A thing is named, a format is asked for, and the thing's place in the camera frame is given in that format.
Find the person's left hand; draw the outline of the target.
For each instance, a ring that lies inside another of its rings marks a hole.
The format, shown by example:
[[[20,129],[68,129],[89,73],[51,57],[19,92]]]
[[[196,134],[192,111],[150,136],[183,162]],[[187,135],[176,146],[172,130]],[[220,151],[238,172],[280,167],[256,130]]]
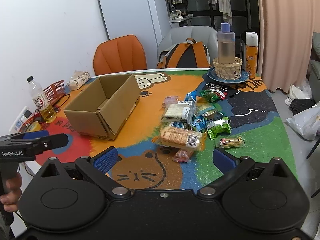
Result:
[[[18,211],[18,201],[22,195],[22,177],[16,172],[15,176],[6,181],[8,193],[1,195],[4,210],[10,213]]]

